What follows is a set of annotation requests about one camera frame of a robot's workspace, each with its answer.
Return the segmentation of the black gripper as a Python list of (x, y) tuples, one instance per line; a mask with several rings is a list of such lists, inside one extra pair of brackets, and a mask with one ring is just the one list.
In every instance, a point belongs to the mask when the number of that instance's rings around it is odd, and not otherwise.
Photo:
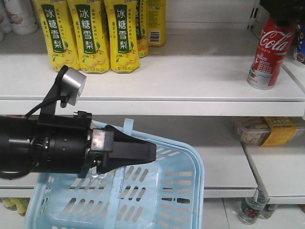
[(38, 164), (34, 173), (67, 173), (86, 177), (92, 167), (98, 174), (156, 160), (156, 144), (127, 135), (112, 125), (91, 128), (92, 115), (75, 117), (40, 114), (37, 120)]

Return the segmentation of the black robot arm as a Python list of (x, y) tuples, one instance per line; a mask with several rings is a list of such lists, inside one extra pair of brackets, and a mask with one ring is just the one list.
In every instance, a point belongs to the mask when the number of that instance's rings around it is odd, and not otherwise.
[(112, 125), (92, 127), (92, 115), (41, 114), (38, 119), (0, 119), (0, 177), (14, 180), (30, 173), (76, 174), (85, 178), (156, 160), (156, 145)]

